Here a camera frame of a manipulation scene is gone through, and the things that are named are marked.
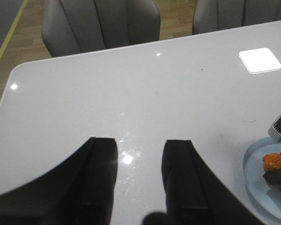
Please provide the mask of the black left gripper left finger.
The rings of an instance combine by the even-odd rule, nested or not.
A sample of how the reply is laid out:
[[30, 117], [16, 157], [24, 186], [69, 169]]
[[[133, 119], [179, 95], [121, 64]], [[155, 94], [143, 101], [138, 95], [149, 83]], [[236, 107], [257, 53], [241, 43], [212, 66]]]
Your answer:
[[108, 225], [118, 172], [112, 138], [90, 138], [49, 172], [0, 195], [0, 225]]

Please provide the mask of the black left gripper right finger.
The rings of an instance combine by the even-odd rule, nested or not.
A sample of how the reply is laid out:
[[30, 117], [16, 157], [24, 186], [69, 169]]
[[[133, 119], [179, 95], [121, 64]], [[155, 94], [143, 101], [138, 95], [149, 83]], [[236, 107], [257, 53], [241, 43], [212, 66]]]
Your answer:
[[191, 141], [168, 140], [161, 170], [167, 214], [173, 224], [262, 224], [211, 172]]

